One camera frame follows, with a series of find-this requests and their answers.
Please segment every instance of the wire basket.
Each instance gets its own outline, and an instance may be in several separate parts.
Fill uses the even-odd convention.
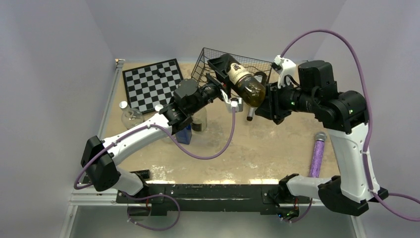
[[[201,50],[200,56],[194,66],[194,70],[191,73],[191,78],[196,80],[197,83],[207,82],[206,73],[210,73],[211,76],[216,78],[214,70],[212,70],[207,64],[208,60],[220,57],[221,55],[226,54],[226,52],[212,50],[209,48],[203,48]],[[230,54],[233,56],[243,67],[245,67],[250,73],[255,74],[258,71],[264,72],[268,78],[271,75],[271,62],[253,59],[244,56],[238,56]]]

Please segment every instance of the wooden table surface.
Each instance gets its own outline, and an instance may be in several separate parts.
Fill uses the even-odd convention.
[[[146,65],[125,63],[123,70]],[[180,63],[184,78],[191,77],[193,63]],[[272,73],[270,81],[276,80]],[[119,79],[106,125],[105,137],[125,131],[121,122],[120,101],[126,101],[123,78]],[[208,127],[202,134],[193,133],[191,144],[183,145],[190,152],[210,156],[226,144],[232,114],[217,100],[206,106]],[[292,113],[280,125],[260,117],[246,120],[248,106],[236,114],[236,127],[228,149],[219,157],[201,161],[184,154],[173,143],[156,141],[137,151],[119,166],[128,171],[150,169],[152,182],[168,183],[278,183],[288,174],[307,176],[314,149],[314,135],[325,131],[312,114]],[[321,177],[338,175],[338,167],[328,139],[325,144]]]

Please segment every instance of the checkered board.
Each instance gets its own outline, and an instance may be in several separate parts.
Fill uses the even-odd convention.
[[[123,71],[127,102],[131,108],[150,113],[158,104],[166,105],[182,75],[176,59]]]

